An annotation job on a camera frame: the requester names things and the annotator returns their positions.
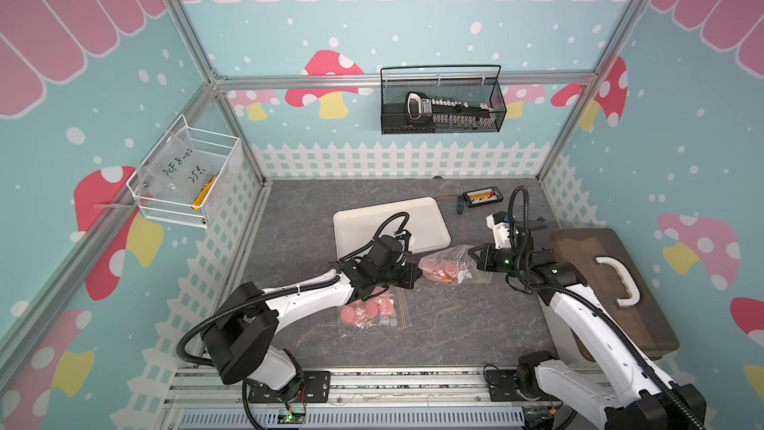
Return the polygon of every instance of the plastic bag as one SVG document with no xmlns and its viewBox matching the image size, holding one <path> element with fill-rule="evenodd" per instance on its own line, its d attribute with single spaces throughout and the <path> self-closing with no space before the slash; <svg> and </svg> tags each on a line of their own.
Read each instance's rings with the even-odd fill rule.
<svg viewBox="0 0 764 430">
<path fill-rule="evenodd" d="M 141 196 L 155 197 L 171 190 L 189 203 L 196 201 L 215 172 L 199 157 L 190 139 L 168 132 L 160 151 L 138 170 L 143 189 Z"/>
<path fill-rule="evenodd" d="M 449 285 L 461 284 L 465 280 L 491 282 L 491 273 L 479 271 L 474 260 L 467 254 L 471 248 L 461 244 L 423 257 L 419 260 L 422 275 L 430 281 Z"/>
<path fill-rule="evenodd" d="M 374 293 L 381 292 L 377 287 Z M 365 330 L 380 325 L 384 327 L 409 327 L 403 292 L 393 287 L 368 301 L 353 301 L 338 308 L 340 336 L 355 330 Z"/>
</svg>

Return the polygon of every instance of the wire mesh basket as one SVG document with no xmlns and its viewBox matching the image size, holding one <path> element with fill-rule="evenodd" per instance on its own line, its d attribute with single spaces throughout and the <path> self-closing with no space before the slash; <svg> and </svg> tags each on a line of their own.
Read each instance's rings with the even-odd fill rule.
<svg viewBox="0 0 764 430">
<path fill-rule="evenodd" d="M 382 134 L 498 132 L 507 114 L 499 72 L 500 65 L 382 68 Z"/>
<path fill-rule="evenodd" d="M 194 145 L 194 152 L 209 167 L 209 171 L 215 175 L 215 182 L 210 187 L 207 195 L 200 205 L 196 205 L 188 198 L 181 196 L 170 187 L 164 187 L 156 195 L 145 192 L 153 188 L 150 177 L 139 177 L 136 168 L 127 181 L 133 198 L 138 203 L 140 212 L 154 221 L 167 221 L 178 225 L 195 227 L 208 227 L 218 210 L 223 197 L 231 187 L 235 174 L 242 167 L 244 159 L 242 144 L 239 138 L 205 129 L 191 128 L 186 118 L 180 115 L 168 129 L 183 141 L 190 140 Z M 165 143 L 165 136 L 149 152 L 141 163 L 145 166 L 154 156 L 157 156 Z"/>
</svg>

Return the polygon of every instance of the screwdriver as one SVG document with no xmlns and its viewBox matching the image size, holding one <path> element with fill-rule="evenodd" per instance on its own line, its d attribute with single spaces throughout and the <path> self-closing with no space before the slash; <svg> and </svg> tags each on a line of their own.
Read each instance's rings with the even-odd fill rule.
<svg viewBox="0 0 764 430">
<path fill-rule="evenodd" d="M 464 185 L 459 185 L 459 196 L 456 198 L 456 214 L 464 212 Z"/>
</svg>

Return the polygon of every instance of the gray vent grille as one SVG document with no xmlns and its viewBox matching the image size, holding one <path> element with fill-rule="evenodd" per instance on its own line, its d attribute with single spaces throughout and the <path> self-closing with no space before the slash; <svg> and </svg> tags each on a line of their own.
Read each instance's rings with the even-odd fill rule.
<svg viewBox="0 0 764 430">
<path fill-rule="evenodd" d="M 253 408 L 257 423 L 268 428 L 298 428 L 278 424 L 279 408 Z M 520 427 L 522 410 L 512 406 L 496 408 L 310 408 L 304 428 L 496 428 Z M 251 428 L 241 408 L 186 410 L 179 430 L 239 430 Z"/>
</svg>

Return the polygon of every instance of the mushroom illustration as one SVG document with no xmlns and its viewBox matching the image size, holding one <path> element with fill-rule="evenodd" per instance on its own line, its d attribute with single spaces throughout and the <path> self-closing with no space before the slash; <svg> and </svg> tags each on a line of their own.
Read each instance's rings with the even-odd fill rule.
<svg viewBox="0 0 764 430">
<path fill-rule="evenodd" d="M 103 211 L 99 205 L 111 202 L 117 191 L 130 177 L 133 168 L 114 166 L 91 173 L 81 180 L 74 190 L 74 206 L 77 226 L 80 229 L 76 237 L 90 229 L 96 218 Z M 164 239 L 162 225 L 150 223 L 133 211 L 125 225 L 111 241 L 106 252 L 93 266 L 85 278 L 88 295 L 94 301 L 106 299 L 117 289 L 122 268 L 125 264 L 125 251 L 129 250 L 138 258 L 143 267 L 152 263 Z"/>
<path fill-rule="evenodd" d="M 244 110 L 247 110 L 247 118 L 251 121 L 262 121 L 268 118 L 268 113 L 263 110 L 263 103 L 270 105 L 281 103 L 273 90 L 231 90 L 226 96 L 236 115 L 243 117 Z"/>
<path fill-rule="evenodd" d="M 74 397 L 96 361 L 92 352 L 67 351 L 90 323 L 90 311 L 67 311 L 59 316 L 11 388 L 2 396 L 3 425 L 8 430 L 38 430 L 47 414 L 51 390 Z"/>
<path fill-rule="evenodd" d="M 604 111 L 607 124 L 615 127 L 624 115 L 628 87 L 629 74 L 626 71 L 626 63 L 621 57 L 618 57 L 578 122 L 581 129 L 588 132 L 594 129 L 594 119 L 599 110 Z M 569 84 L 552 97 L 552 105 L 555 107 L 572 105 L 578 99 L 582 88 L 579 84 Z"/>
<path fill-rule="evenodd" d="M 348 57 L 333 50 L 320 50 L 313 55 L 300 75 L 360 75 L 364 71 Z M 286 102 L 293 107 L 304 107 L 316 100 L 321 102 L 319 117 L 337 119 L 348 116 L 348 107 L 342 92 L 369 95 L 371 88 L 317 88 L 315 90 L 289 90 Z"/>
<path fill-rule="evenodd" d="M 504 103 L 507 104 L 507 114 L 504 119 L 515 119 L 522 116 L 522 104 L 530 101 L 542 104 L 546 101 L 546 90 L 543 85 L 509 85 L 502 90 Z"/>
<path fill-rule="evenodd" d="M 740 330 L 764 347 L 764 302 L 737 297 L 732 299 L 730 314 Z"/>
<path fill-rule="evenodd" d="M 735 232 L 724 221 L 696 216 L 660 215 L 655 237 L 677 241 L 663 250 L 674 271 L 686 275 L 703 262 L 713 286 L 724 291 L 732 285 L 740 267 L 740 246 Z"/>
</svg>

